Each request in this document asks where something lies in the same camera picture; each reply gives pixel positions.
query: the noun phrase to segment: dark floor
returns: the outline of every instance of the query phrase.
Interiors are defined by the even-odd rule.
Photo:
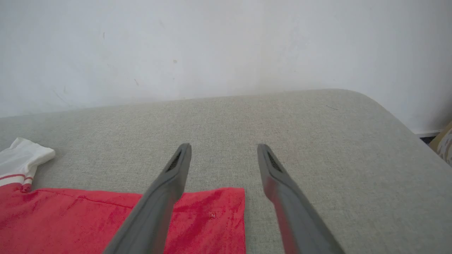
[[[422,137],[421,140],[424,141],[425,144],[429,144],[435,137],[428,136],[428,137]]]

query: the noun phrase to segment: white sleeve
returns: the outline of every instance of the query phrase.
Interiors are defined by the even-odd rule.
[[[10,183],[31,183],[38,165],[55,157],[51,148],[21,137],[0,152],[0,186]]]

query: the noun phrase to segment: white wall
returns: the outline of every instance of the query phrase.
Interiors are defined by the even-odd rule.
[[[452,120],[450,0],[0,0],[0,116],[344,88]]]

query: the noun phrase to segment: gray fabric surface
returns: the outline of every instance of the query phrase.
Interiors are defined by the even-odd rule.
[[[186,191],[244,187],[247,253],[283,253],[256,156],[268,144],[344,250],[451,253],[452,170],[368,97],[346,90],[196,99],[0,118],[0,149],[56,151],[33,188],[142,193],[179,144]]]

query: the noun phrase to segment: patterned pillow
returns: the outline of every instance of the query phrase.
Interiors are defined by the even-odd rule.
[[[452,122],[430,142],[432,148],[446,163],[452,166]]]

